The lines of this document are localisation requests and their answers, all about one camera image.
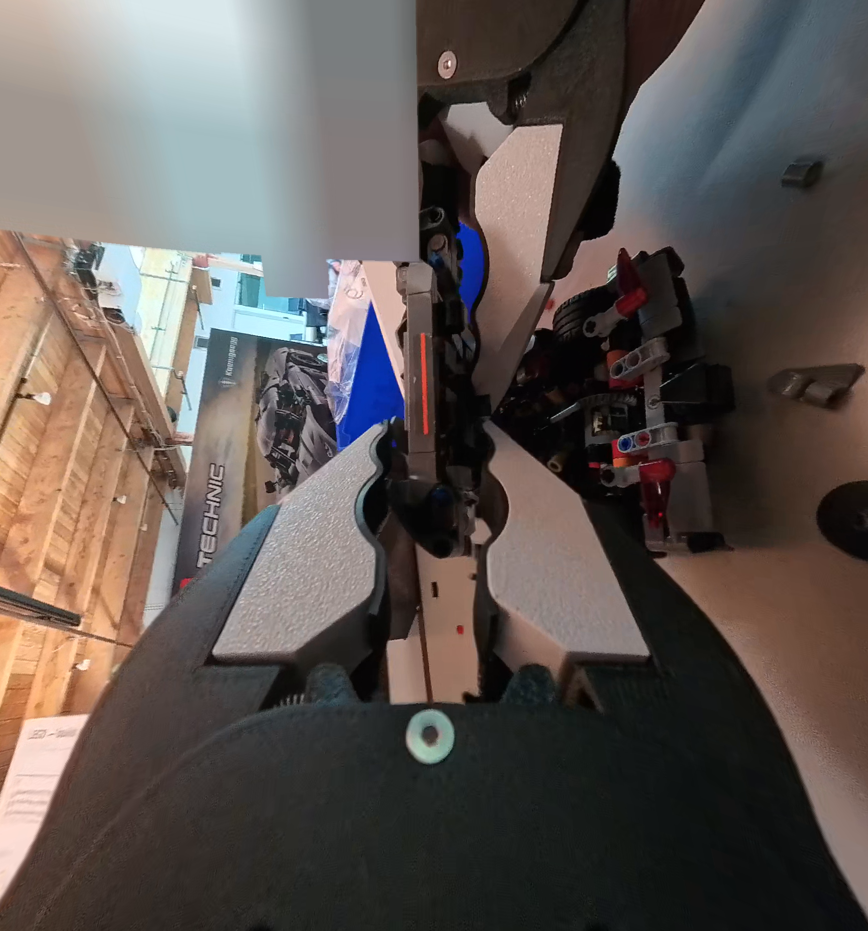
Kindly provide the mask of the ceiling track lights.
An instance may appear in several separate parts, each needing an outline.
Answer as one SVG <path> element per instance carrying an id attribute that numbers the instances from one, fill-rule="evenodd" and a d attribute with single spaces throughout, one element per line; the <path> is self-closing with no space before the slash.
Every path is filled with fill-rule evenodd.
<path id="1" fill-rule="evenodd" d="M 134 352 L 127 355 L 124 350 L 129 351 L 130 349 Z M 163 402 L 161 390 L 153 376 L 152 367 L 147 367 L 147 359 L 145 358 L 142 344 L 137 341 L 137 343 L 133 345 L 129 343 L 123 345 L 123 348 L 120 349 L 119 353 L 115 355 L 111 361 L 113 362 L 115 359 L 115 364 L 117 365 L 116 370 L 118 371 L 117 378 L 120 379 L 122 384 L 126 382 L 129 385 L 129 394 L 125 398 L 120 399 L 115 395 L 109 394 L 107 398 L 105 398 L 106 403 L 109 405 L 108 413 L 115 415 L 116 408 L 114 407 L 114 402 L 116 401 L 133 401 L 137 407 L 140 407 L 140 410 L 143 411 L 141 416 L 144 418 L 143 421 L 141 421 L 143 424 L 142 430 L 145 434 L 143 446 L 137 444 L 135 440 L 131 442 L 132 437 L 130 437 L 128 433 L 129 428 L 118 424 L 118 427 L 126 434 L 123 437 L 126 441 L 124 444 L 125 447 L 130 449 L 135 456 L 141 452 L 141 450 L 150 451 L 152 444 L 149 439 L 146 439 L 146 437 L 149 436 L 153 440 L 153 443 L 156 444 L 152 446 L 151 453 L 155 454 L 164 451 L 163 447 L 166 446 L 171 438 L 172 425 L 169 414 L 163 410 L 165 404 Z M 50 392 L 29 392 L 21 390 L 27 382 L 28 379 L 26 377 L 21 378 L 13 400 L 35 401 L 38 404 L 48 407 L 50 403 L 52 403 L 53 394 Z M 169 476 L 172 478 L 173 482 L 178 484 L 176 480 L 179 479 L 179 475 L 181 474 L 179 469 L 183 469 L 184 471 L 184 468 L 179 465 L 181 461 L 179 456 L 176 456 L 173 461 L 175 461 L 175 466 L 161 466 L 162 474 L 164 476 Z M 142 461 L 138 463 L 138 465 L 146 466 L 146 488 L 157 495 L 164 509 L 168 508 L 169 506 L 165 501 L 164 490 L 161 489 L 153 477 L 153 467 L 142 463 Z M 101 636 L 93 630 L 84 629 L 82 627 L 84 614 L 81 612 L 70 611 L 61 606 L 51 605 L 42 600 L 35 599 L 28 594 L 11 589 L 3 589 L 0 599 L 7 604 L 3 612 L 25 623 L 54 629 L 80 641 L 111 644 L 116 650 L 129 650 L 132 648 L 132 644 L 130 643 Z"/>

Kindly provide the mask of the dark lego set box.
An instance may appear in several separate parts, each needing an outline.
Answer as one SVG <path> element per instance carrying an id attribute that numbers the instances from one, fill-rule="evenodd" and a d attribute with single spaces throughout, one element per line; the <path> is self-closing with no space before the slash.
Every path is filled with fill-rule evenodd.
<path id="1" fill-rule="evenodd" d="M 326 348 L 248 333 L 209 337 L 172 594 L 258 513 L 338 451 Z"/>

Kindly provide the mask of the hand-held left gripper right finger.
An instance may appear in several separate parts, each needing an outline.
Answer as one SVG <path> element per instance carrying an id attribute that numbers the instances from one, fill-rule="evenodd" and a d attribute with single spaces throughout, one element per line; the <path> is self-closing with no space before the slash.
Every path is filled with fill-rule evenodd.
<path id="1" fill-rule="evenodd" d="M 478 698 L 524 667 L 558 694 L 586 668 L 644 669 L 651 649 L 580 496 L 495 424 L 476 505 Z"/>

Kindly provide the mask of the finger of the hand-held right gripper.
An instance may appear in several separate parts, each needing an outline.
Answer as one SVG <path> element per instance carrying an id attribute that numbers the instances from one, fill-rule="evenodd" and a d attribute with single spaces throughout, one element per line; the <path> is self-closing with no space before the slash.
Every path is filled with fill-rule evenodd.
<path id="1" fill-rule="evenodd" d="M 474 385 L 501 400 L 553 289 L 542 265 L 563 127 L 512 128 L 484 102 L 454 104 L 441 121 L 472 181 L 470 212 L 487 266 L 475 310 Z"/>

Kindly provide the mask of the partly built lego car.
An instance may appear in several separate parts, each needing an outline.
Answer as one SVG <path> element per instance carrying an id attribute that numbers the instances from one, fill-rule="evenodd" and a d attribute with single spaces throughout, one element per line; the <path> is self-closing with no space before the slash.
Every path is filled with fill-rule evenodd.
<path id="1" fill-rule="evenodd" d="M 731 369 L 705 360 L 684 263 L 668 247 L 620 250 L 605 284 L 559 304 L 492 418 L 662 558 L 728 548 L 707 445 L 734 408 Z"/>

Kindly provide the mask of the grey lego door panel assembly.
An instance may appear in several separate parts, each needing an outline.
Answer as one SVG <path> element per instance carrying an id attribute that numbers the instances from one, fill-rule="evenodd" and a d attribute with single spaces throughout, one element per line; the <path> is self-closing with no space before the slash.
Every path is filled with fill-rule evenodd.
<path id="1" fill-rule="evenodd" d="M 487 394 L 474 386 L 481 340 L 460 294 L 458 226 L 441 207 L 419 213 L 420 259 L 396 268 L 405 312 L 404 417 L 393 426 L 401 463 L 388 500 L 414 541 L 438 559 L 468 556 L 486 461 Z"/>

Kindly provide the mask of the blue plastic bin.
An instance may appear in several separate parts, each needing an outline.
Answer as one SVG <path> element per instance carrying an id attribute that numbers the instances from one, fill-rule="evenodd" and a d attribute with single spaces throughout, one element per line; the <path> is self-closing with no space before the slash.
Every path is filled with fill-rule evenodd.
<path id="1" fill-rule="evenodd" d="M 459 262 L 463 272 L 460 296 L 470 306 L 484 286 L 485 251 L 480 234 L 466 224 L 460 225 L 458 242 L 464 251 L 464 257 Z M 404 416 L 402 379 L 393 369 L 372 306 L 368 311 L 356 360 L 350 368 L 353 374 L 347 411 L 336 427 L 338 450 L 352 445 L 370 427 Z"/>

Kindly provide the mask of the grey lego hinge panel piece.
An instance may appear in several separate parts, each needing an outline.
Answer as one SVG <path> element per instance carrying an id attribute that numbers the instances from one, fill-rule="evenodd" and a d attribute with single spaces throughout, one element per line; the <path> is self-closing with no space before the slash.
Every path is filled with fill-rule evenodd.
<path id="1" fill-rule="evenodd" d="M 775 396 L 830 411 L 846 403 L 865 372 L 855 363 L 788 368 L 772 375 L 766 387 Z"/>

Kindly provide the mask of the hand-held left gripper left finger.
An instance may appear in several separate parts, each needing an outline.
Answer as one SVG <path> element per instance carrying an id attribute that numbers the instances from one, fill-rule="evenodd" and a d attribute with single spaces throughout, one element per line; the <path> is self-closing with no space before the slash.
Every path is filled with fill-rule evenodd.
<path id="1" fill-rule="evenodd" d="M 225 667 L 355 672 L 391 632 L 386 519 L 391 423 L 371 426 L 287 495 L 214 643 Z"/>

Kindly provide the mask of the clear plastic parts bags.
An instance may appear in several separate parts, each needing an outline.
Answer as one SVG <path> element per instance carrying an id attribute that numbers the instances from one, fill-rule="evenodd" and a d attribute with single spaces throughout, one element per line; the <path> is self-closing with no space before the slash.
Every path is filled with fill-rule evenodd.
<path id="1" fill-rule="evenodd" d="M 328 313 L 326 396 L 341 427 L 356 379 L 362 336 L 371 308 L 370 286 L 363 265 L 343 261 Z"/>

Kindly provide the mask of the black round lego dish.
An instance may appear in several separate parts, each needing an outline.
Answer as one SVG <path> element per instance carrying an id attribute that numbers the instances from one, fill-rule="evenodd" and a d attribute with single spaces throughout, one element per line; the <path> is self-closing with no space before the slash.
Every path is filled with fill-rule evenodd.
<path id="1" fill-rule="evenodd" d="M 868 481 L 848 482 L 825 494 L 816 523 L 829 544 L 868 562 Z"/>

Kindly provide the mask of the printed white note sheet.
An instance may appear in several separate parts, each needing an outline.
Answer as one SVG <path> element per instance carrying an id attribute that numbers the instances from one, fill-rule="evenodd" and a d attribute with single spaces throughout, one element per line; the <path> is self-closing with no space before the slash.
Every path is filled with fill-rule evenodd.
<path id="1" fill-rule="evenodd" d="M 30 853 L 87 714 L 34 718 L 22 727 L 0 792 L 0 899 Z"/>

